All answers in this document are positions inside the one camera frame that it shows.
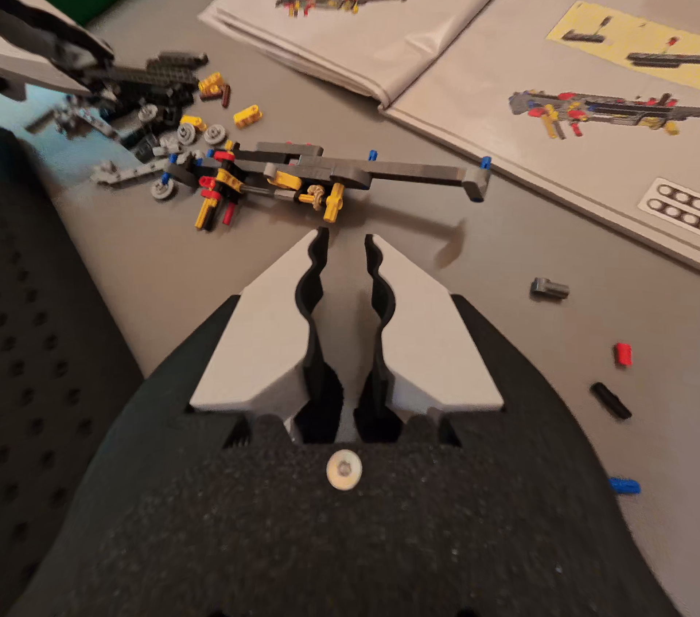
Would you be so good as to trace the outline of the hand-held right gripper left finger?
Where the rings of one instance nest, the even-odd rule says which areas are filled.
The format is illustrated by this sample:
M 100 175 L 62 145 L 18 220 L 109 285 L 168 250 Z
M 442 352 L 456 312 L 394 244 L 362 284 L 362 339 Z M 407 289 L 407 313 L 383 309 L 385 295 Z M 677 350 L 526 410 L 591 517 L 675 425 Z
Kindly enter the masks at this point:
M 323 296 L 328 228 L 302 237 L 238 295 L 192 394 L 198 413 L 275 415 L 303 441 L 330 440 L 330 367 L 313 310 Z

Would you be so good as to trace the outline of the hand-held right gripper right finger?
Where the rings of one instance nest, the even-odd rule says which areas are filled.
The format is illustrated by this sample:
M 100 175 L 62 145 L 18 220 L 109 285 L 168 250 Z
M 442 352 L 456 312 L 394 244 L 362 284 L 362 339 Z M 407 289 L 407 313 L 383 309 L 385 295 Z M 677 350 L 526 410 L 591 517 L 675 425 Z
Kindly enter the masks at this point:
M 378 234 L 365 237 L 379 318 L 366 406 L 375 418 L 502 410 L 504 399 L 456 299 Z

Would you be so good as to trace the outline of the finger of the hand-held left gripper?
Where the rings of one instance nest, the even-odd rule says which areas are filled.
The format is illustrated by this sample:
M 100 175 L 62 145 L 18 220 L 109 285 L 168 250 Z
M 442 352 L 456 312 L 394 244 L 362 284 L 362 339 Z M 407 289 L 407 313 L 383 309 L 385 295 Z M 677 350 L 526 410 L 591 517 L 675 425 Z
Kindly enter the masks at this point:
M 90 90 L 57 69 L 42 56 L 29 53 L 1 38 L 1 95 L 25 101 L 27 86 L 85 97 Z
M 68 73 L 113 63 L 108 44 L 47 0 L 1 0 L 1 39 Z

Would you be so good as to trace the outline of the long grey Technic assembly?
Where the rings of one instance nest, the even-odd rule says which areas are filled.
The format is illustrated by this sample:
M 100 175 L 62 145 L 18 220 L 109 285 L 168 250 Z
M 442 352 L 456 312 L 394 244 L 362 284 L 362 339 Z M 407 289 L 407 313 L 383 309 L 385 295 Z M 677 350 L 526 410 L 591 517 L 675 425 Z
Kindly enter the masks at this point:
M 172 154 L 161 179 L 151 188 L 153 197 L 167 201 L 178 185 L 200 192 L 195 227 L 211 231 L 221 208 L 223 225 L 229 226 L 240 201 L 264 196 L 276 201 L 310 206 L 333 224 L 349 190 L 367 192 L 375 180 L 461 187 L 471 202 L 485 200 L 491 177 L 492 158 L 480 159 L 478 168 L 380 161 L 372 150 L 367 160 L 327 157 L 318 145 L 290 142 L 258 142 L 252 150 L 238 142 L 210 149 L 206 159 L 188 157 L 177 162 Z

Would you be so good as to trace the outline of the pile of lego beams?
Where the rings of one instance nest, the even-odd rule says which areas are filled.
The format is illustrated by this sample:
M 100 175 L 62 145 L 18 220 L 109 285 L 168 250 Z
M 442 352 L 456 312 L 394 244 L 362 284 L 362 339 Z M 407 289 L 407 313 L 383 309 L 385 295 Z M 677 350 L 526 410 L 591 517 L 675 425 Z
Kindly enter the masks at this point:
M 207 63 L 206 54 L 162 52 L 144 68 L 107 61 L 66 70 L 87 91 L 65 94 L 25 129 L 36 133 L 52 123 L 66 138 L 96 131 L 130 151 L 139 165 L 119 168 L 105 161 L 94 168 L 94 183 L 115 187 L 159 175 L 152 194 L 167 200 L 176 192 L 169 167 L 202 163 L 191 146 L 198 134 L 206 135 L 205 125 L 183 120 L 183 113 L 205 90 L 197 70 Z

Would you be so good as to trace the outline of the dark grey lego piece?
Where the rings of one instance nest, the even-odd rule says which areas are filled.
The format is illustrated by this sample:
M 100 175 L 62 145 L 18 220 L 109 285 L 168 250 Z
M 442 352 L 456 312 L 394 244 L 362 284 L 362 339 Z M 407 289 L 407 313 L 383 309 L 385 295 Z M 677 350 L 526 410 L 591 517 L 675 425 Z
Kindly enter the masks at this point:
M 534 278 L 530 285 L 530 295 L 536 298 L 546 298 L 555 301 L 563 301 L 569 297 L 570 288 L 548 278 Z

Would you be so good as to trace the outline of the black lego pin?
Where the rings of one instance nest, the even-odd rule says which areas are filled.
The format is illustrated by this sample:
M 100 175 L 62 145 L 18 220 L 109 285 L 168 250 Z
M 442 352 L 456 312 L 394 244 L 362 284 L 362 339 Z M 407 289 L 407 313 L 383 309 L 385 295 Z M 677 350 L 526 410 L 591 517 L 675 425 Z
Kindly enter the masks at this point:
M 590 393 L 616 420 L 625 421 L 630 420 L 633 417 L 633 414 L 629 408 L 604 383 L 593 383 L 590 386 Z

